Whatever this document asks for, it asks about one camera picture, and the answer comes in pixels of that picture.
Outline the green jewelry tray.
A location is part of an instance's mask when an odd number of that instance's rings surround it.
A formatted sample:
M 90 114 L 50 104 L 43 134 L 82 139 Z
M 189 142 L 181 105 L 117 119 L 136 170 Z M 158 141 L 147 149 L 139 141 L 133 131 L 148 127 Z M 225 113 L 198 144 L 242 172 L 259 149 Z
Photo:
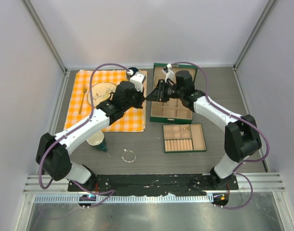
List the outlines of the green jewelry tray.
M 164 153 L 206 152 L 201 124 L 163 125 Z

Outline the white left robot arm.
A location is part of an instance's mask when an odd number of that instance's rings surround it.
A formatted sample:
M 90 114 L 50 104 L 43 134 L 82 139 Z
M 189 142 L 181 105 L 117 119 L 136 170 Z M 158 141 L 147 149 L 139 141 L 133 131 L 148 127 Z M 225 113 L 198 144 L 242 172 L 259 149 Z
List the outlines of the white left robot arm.
M 141 109 L 144 100 L 142 83 L 120 82 L 112 96 L 99 103 L 88 117 L 58 134 L 46 133 L 41 137 L 36 156 L 39 171 L 45 171 L 54 181 L 73 180 L 83 191 L 92 191 L 95 187 L 93 172 L 71 162 L 70 154 L 93 134 L 122 118 L 128 109 Z

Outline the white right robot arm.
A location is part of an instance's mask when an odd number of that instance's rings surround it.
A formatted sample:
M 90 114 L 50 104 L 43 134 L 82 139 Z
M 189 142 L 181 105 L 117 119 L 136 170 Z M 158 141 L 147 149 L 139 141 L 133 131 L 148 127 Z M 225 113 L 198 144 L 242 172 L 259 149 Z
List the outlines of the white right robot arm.
M 180 99 L 184 107 L 206 117 L 223 130 L 225 154 L 210 171 L 212 188 L 223 189 L 241 162 L 262 146 L 254 117 L 236 115 L 211 100 L 206 91 L 195 88 L 192 76 L 187 70 L 174 73 L 164 68 L 163 72 L 166 77 L 158 80 L 146 99 L 165 103 L 170 99 Z

